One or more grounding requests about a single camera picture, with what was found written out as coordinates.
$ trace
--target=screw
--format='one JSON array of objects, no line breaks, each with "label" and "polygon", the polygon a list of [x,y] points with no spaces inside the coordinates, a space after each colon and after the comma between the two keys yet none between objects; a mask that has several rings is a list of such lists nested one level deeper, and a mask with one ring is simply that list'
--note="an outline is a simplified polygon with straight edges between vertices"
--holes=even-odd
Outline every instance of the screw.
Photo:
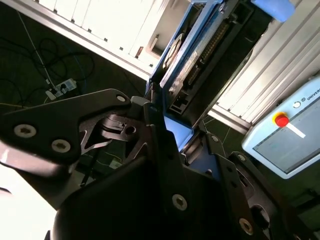
[{"label": "screw", "polygon": [[246,158],[240,154],[238,154],[238,158],[242,161],[242,162],[245,162],[246,161]]},{"label": "screw", "polygon": [[219,142],[219,139],[216,136],[211,136],[212,140],[215,141],[216,143]]},{"label": "screw", "polygon": [[67,153],[71,149],[71,145],[68,141],[63,139],[54,140],[51,144],[52,149],[57,153]]},{"label": "screw", "polygon": [[185,199],[183,196],[181,196],[180,194],[175,194],[175,195],[173,195],[173,196],[172,196],[172,202],[173,202],[173,205],[174,205],[177,209],[179,209],[179,210],[181,210],[181,211],[184,211],[184,210],[187,209],[187,206],[188,206],[187,201],[186,201],[186,199]]},{"label": "screw", "polygon": [[245,231],[246,234],[248,234],[248,235],[254,234],[254,229],[253,229],[252,225],[250,224],[250,222],[248,222],[247,219],[240,218],[239,224],[240,224],[242,230]]},{"label": "screw", "polygon": [[226,12],[226,4],[222,3],[221,6],[219,7],[219,12],[224,14]]},{"label": "screw", "polygon": [[117,95],[116,98],[117,98],[120,102],[125,102],[125,101],[126,101],[126,99],[125,99],[123,96],[121,96],[121,95]]},{"label": "screw", "polygon": [[17,135],[20,138],[32,138],[34,135],[37,134],[37,130],[34,126],[28,125],[28,124],[20,124],[18,126],[15,126],[14,134]]}]

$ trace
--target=metal plate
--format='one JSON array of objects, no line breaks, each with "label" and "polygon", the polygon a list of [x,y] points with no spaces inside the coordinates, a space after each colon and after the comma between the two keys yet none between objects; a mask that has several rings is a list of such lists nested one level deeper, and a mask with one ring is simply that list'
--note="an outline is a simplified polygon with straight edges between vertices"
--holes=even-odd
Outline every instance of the metal plate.
[{"label": "metal plate", "polygon": [[320,68],[320,0],[293,0],[294,15],[276,20],[208,113],[245,134]]}]

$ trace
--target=blue machine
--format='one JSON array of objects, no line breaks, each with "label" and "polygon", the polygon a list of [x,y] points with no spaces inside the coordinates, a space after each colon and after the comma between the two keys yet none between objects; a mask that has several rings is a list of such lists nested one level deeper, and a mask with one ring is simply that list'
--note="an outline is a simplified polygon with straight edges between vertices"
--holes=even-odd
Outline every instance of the blue machine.
[{"label": "blue machine", "polygon": [[243,149],[284,179],[320,159],[320,76],[307,82],[245,136]]},{"label": "blue machine", "polygon": [[[237,1],[230,1],[229,7],[233,7],[232,5],[235,5]],[[289,0],[252,0],[253,4],[261,8],[263,11],[268,13],[270,16],[275,18],[276,20],[280,22],[286,21],[295,11],[294,6],[290,3]],[[220,27],[221,23],[224,20],[223,14],[224,14],[224,7],[225,3],[223,0],[193,0],[190,2],[190,5],[178,27],[175,34],[172,36],[172,39],[170,40],[168,46],[164,50],[162,57],[158,63],[158,66],[155,68],[155,71],[153,75],[151,76],[151,79],[153,76],[157,74],[157,70],[162,69],[164,59],[166,58],[167,54],[170,51],[170,47],[172,46],[175,39],[180,36],[181,29],[184,25],[184,22],[187,21],[188,15],[190,14],[193,5],[195,4],[203,4],[204,7],[202,11],[200,12],[199,16],[197,17],[195,23],[192,26],[192,29],[185,37],[182,46],[180,47],[178,53],[176,54],[175,59],[170,64],[170,66],[167,68],[165,74],[163,75],[160,83],[160,86],[163,88],[163,106],[165,109],[164,115],[165,115],[165,123],[167,126],[167,129],[174,133],[178,149],[181,151],[182,148],[186,145],[186,143],[190,140],[190,138],[193,136],[193,126],[187,126],[185,124],[181,124],[179,121],[177,121],[176,115],[172,112],[166,112],[166,109],[168,108],[167,104],[171,96],[171,92],[175,88],[177,88],[177,82],[178,84],[181,84],[182,81],[187,77],[189,74],[192,66],[196,64],[198,59],[200,58],[202,52],[205,50],[206,46],[208,45],[209,41],[212,39],[214,34],[217,32],[218,28]],[[272,123],[270,125],[270,131],[273,132],[276,129],[276,126],[274,126]],[[261,142],[263,137],[260,137],[262,133],[257,134],[257,137],[254,137],[254,135],[257,133],[258,130],[253,130],[253,132],[247,136],[246,141],[244,142],[244,149],[253,155],[254,157],[261,156],[260,154],[257,154],[253,148]],[[252,138],[259,139],[256,140],[258,142],[252,142]],[[270,165],[270,161],[261,161],[262,163],[266,163],[267,166]],[[296,172],[302,170],[303,168],[299,167],[298,169],[295,169],[294,171],[291,171],[290,173],[285,173],[283,170],[279,170],[279,168],[270,167],[270,169],[278,169],[278,171],[275,171],[279,175],[281,175],[284,178],[288,178],[289,176],[292,176]]]}]

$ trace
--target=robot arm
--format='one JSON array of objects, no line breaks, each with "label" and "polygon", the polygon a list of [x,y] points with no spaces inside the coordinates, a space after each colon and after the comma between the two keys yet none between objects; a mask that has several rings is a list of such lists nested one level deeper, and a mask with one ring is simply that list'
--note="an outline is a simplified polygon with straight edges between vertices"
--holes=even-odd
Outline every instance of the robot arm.
[{"label": "robot arm", "polygon": [[147,99],[108,89],[0,122],[1,163],[57,186],[81,154],[112,140],[127,143],[123,166],[59,207],[52,240],[315,239],[246,156],[215,154],[211,133],[199,127],[180,154],[161,107]]}]

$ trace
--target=black metal bracket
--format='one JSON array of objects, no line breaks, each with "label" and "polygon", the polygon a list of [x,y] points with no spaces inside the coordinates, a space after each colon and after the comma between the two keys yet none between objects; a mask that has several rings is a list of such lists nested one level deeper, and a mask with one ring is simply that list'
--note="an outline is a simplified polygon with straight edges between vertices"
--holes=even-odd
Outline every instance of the black metal bracket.
[{"label": "black metal bracket", "polygon": [[233,152],[228,159],[238,170],[255,222],[270,239],[316,239],[298,218],[297,210],[267,182],[247,156]]}]

